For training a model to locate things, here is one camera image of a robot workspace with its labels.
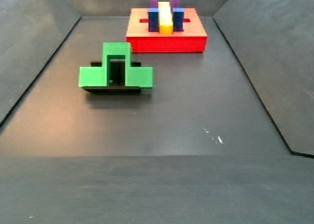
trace gray floor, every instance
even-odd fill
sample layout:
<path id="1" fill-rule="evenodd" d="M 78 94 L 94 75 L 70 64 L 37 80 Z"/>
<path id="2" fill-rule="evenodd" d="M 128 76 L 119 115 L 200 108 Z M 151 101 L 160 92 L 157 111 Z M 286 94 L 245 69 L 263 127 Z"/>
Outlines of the gray floor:
<path id="1" fill-rule="evenodd" d="M 151 92 L 89 95 L 78 66 L 127 19 L 82 19 L 1 128 L 1 223 L 312 223 L 314 162 L 288 154 L 203 24 L 204 54 L 133 55 L 155 67 Z"/>
<path id="2" fill-rule="evenodd" d="M 85 17 L 1 129 L 2 156 L 288 154 L 212 18 L 204 53 L 136 54 L 156 87 L 89 95 L 78 66 L 123 41 L 125 17 Z"/>

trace white mark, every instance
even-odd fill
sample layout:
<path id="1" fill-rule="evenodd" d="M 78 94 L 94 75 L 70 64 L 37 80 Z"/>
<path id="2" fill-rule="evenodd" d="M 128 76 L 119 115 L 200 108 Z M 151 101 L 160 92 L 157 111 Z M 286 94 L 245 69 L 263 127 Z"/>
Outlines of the white mark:
<path id="1" fill-rule="evenodd" d="M 220 137 L 219 137 L 219 136 L 217 136 L 217 140 L 219 140 L 220 144 L 223 144 L 223 141 L 221 141 L 221 139 L 220 139 Z"/>
<path id="2" fill-rule="evenodd" d="M 203 130 L 204 130 L 205 133 L 209 133 L 205 128 L 203 128 Z"/>

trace yellow block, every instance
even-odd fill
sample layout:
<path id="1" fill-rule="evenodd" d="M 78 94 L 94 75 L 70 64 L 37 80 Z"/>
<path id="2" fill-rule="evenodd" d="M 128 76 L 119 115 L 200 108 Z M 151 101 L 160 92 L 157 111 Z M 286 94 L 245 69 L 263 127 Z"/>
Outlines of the yellow block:
<path id="1" fill-rule="evenodd" d="M 172 34 L 172 23 L 159 24 L 159 34 L 171 35 Z"/>
<path id="2" fill-rule="evenodd" d="M 169 2 L 157 2 L 159 7 L 159 34 L 172 34 L 172 10 Z"/>
<path id="3" fill-rule="evenodd" d="M 171 7 L 171 2 L 157 2 L 157 8 L 161 8 L 161 7 Z"/>

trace red base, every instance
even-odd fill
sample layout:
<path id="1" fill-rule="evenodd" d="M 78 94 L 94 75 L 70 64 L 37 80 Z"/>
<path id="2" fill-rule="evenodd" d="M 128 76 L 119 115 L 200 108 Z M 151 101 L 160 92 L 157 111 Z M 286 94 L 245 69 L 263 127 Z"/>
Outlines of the red base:
<path id="1" fill-rule="evenodd" d="M 184 9 L 184 17 L 184 31 L 160 35 L 148 32 L 147 8 L 132 8 L 125 37 L 132 52 L 203 52 L 207 34 L 195 8 Z"/>

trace blue block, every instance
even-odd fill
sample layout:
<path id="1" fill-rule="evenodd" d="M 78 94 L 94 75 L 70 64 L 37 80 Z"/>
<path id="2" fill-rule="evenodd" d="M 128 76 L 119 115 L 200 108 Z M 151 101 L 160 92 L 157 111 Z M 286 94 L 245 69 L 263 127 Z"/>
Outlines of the blue block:
<path id="1" fill-rule="evenodd" d="M 148 31 L 159 32 L 159 17 L 157 17 L 159 9 L 148 8 Z"/>
<path id="2" fill-rule="evenodd" d="M 183 31 L 183 21 L 184 21 L 184 8 L 176 7 L 172 9 L 172 30 Z"/>

